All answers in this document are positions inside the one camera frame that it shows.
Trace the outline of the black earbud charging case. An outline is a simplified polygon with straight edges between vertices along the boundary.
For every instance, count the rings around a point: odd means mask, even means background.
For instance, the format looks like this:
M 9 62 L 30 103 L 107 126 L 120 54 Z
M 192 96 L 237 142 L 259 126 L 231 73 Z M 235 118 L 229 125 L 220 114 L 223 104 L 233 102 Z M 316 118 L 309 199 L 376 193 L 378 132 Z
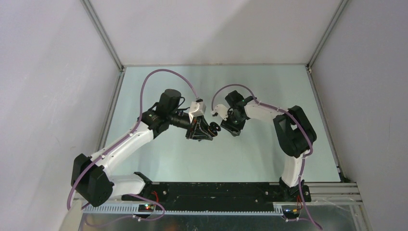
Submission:
M 221 127 L 216 122 L 211 122 L 207 128 L 208 132 L 212 137 L 216 137 L 218 132 L 221 131 Z

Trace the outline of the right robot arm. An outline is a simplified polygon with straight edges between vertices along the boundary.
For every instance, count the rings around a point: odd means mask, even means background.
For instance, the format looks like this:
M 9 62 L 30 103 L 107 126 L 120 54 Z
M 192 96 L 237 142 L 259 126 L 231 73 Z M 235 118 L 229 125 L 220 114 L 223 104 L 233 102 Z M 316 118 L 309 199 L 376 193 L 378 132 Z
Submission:
M 281 109 L 259 102 L 255 97 L 244 98 L 236 90 L 218 104 L 213 116 L 221 117 L 221 127 L 232 136 L 239 136 L 246 121 L 256 119 L 274 126 L 280 148 L 285 153 L 285 164 L 280 182 L 280 196 L 292 201 L 299 195 L 297 185 L 302 181 L 304 159 L 311 154 L 317 134 L 300 106 Z

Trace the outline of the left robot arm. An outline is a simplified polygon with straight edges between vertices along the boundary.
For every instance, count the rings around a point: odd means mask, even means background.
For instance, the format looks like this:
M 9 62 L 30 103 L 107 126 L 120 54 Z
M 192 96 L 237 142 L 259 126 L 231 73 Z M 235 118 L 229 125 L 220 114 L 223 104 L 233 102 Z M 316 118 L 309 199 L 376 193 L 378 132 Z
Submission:
M 138 118 L 135 127 L 107 148 L 90 156 L 79 154 L 73 162 L 71 185 L 89 205 L 98 207 L 109 198 L 134 194 L 140 200 L 151 197 L 152 187 L 137 175 L 116 176 L 112 173 L 131 154 L 153 141 L 170 126 L 186 130 L 186 138 L 211 141 L 221 130 L 215 123 L 207 123 L 202 100 L 192 102 L 188 113 L 179 108 L 181 93 L 166 89 L 149 110 Z

